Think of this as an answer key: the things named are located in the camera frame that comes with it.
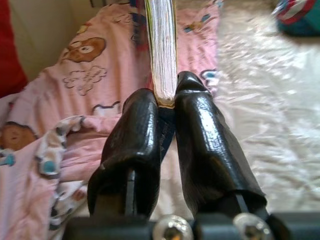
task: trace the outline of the book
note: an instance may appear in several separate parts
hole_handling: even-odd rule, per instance
[[[175,0],[144,0],[154,95],[173,108],[178,85]]]

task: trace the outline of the cartoon bear print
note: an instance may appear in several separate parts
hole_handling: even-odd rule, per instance
[[[106,40],[101,37],[91,37],[83,41],[75,41],[67,47],[63,60],[70,60],[75,63],[91,62],[100,56],[106,48]]]
[[[0,146],[18,151],[37,139],[30,127],[16,122],[7,122],[1,131]]]

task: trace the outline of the pink bedsheet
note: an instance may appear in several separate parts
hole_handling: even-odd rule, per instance
[[[1,240],[46,239],[86,199],[123,102],[150,76],[132,11],[104,7],[0,116],[9,111],[0,137]],[[212,91],[218,17],[216,5],[177,13],[178,70],[197,73]]]

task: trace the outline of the shiny black plastic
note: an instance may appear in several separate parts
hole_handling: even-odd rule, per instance
[[[258,203],[250,212],[264,208],[264,194],[211,93],[191,72],[179,73],[178,80],[176,138],[183,195],[191,211],[215,212],[235,193],[248,207]]]
[[[133,93],[107,138],[101,165],[88,183],[88,208],[96,214],[124,215],[128,204],[149,216],[157,203],[160,184],[158,106],[148,89]]]

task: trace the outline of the red pillow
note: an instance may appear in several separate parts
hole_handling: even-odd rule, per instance
[[[0,98],[20,92],[27,84],[16,52],[8,1],[0,0]]]

